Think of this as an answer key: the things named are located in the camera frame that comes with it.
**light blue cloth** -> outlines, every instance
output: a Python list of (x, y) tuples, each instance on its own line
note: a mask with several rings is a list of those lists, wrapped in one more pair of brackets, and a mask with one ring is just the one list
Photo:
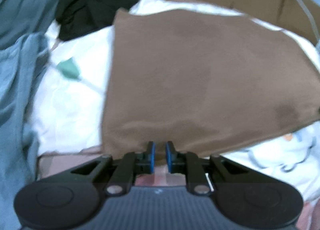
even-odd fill
[(0, 50), (25, 34), (46, 32), (59, 0), (0, 0)]
[(0, 51), (0, 229), (16, 230), (16, 193), (36, 179), (38, 140), (25, 121), (48, 61), (43, 34), (24, 35)]

